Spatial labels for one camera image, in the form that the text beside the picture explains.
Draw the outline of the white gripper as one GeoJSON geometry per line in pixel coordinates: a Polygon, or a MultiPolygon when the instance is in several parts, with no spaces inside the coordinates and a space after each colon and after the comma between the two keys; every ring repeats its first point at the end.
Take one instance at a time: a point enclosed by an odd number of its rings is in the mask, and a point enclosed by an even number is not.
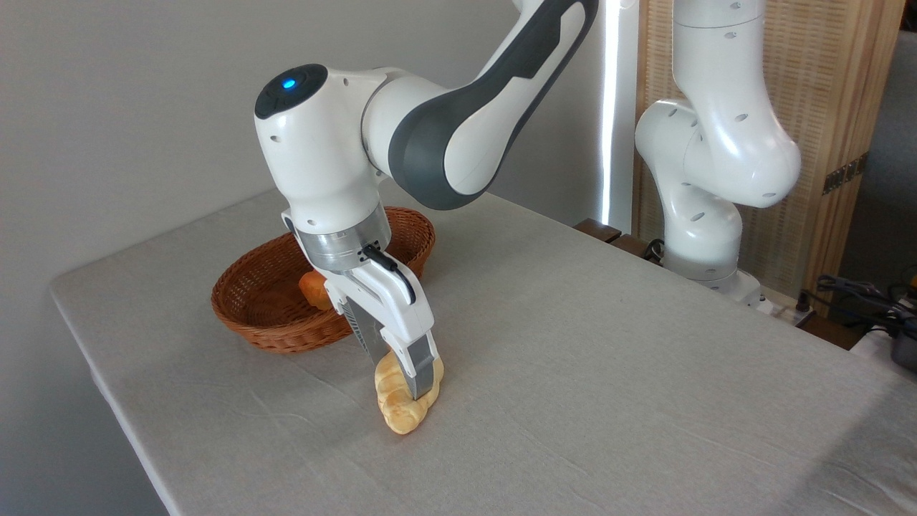
{"type": "Polygon", "coordinates": [[[410,395],[419,401],[433,388],[439,354],[431,307],[416,275],[393,256],[366,256],[357,267],[325,270],[324,278],[335,310],[346,317],[373,365],[392,349],[410,395]]]}

